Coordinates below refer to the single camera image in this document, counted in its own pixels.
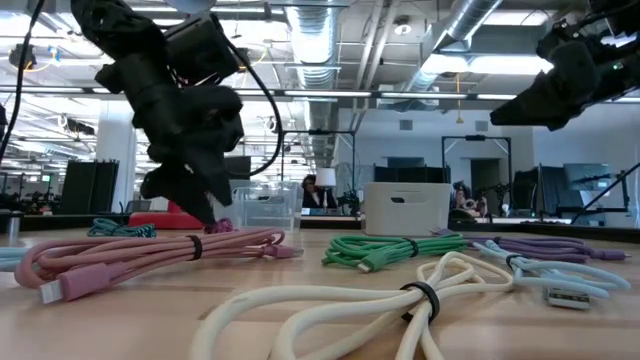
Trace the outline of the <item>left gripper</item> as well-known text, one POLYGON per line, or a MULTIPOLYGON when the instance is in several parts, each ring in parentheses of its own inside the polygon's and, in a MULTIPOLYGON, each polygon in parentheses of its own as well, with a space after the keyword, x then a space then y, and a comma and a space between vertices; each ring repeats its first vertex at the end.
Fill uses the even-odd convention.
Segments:
POLYGON ((169 74, 126 76, 122 92, 134 110, 133 125, 147 136, 149 158, 162 163, 144 176, 141 196, 164 197, 213 225, 207 191, 223 206, 232 204, 224 154, 243 136, 237 93, 224 86, 183 88, 169 74))

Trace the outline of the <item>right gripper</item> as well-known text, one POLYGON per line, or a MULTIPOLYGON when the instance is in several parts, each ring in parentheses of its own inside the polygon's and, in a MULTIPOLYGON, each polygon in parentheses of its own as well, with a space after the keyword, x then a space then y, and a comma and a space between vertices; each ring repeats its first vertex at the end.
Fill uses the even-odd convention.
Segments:
POLYGON ((552 26, 536 53, 553 68, 500 106, 492 125, 560 130, 588 99, 617 99, 639 87, 639 44, 605 44, 599 35, 581 33, 589 24, 561 20, 552 26))

